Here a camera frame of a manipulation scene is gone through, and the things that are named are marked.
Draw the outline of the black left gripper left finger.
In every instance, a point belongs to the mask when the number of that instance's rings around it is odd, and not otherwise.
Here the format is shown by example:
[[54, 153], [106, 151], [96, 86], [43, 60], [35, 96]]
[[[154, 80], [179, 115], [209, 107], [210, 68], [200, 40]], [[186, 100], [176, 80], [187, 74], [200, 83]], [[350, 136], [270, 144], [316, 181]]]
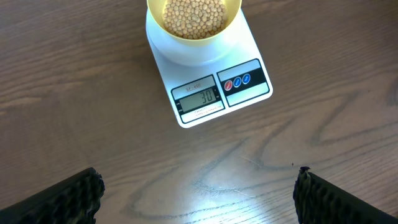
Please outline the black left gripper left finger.
[[95, 224], [104, 191], [102, 176], [90, 167], [2, 209], [1, 223]]

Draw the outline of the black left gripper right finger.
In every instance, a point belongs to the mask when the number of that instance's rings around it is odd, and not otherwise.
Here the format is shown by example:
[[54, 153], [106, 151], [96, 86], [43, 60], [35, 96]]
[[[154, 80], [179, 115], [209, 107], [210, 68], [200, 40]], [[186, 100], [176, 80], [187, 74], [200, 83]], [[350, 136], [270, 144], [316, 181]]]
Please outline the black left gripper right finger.
[[293, 200], [303, 224], [397, 224], [397, 218], [373, 207], [301, 167]]

